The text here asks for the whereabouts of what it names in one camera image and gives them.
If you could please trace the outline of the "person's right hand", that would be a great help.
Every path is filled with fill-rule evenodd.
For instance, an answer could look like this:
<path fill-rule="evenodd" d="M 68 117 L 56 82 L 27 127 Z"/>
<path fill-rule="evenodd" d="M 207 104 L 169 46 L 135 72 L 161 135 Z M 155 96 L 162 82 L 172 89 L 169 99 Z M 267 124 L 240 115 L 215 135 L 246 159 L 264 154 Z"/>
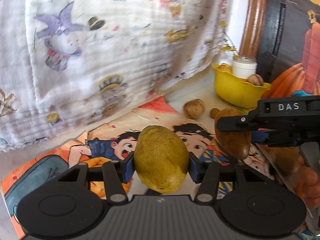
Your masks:
<path fill-rule="evenodd" d="M 304 199 L 307 207 L 319 207 L 319 178 L 315 170 L 304 163 L 300 154 L 292 154 L 289 158 L 291 174 L 287 177 L 292 183 L 294 192 Z"/>

